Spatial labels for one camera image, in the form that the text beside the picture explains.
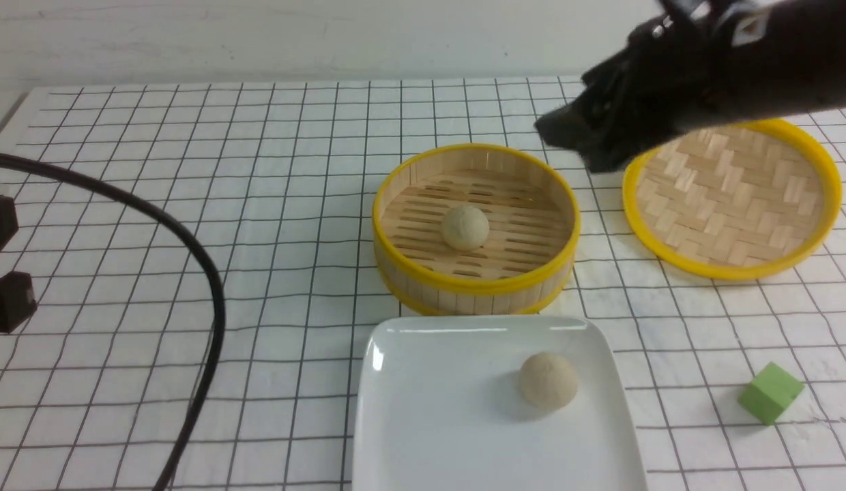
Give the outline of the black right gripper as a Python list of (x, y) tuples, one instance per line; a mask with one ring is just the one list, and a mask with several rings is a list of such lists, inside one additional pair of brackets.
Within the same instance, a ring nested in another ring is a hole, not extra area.
[(580, 102), (535, 120), (544, 144), (584, 152), (586, 170), (606, 174), (669, 130), (846, 108), (846, 1), (660, 5), (588, 69)]

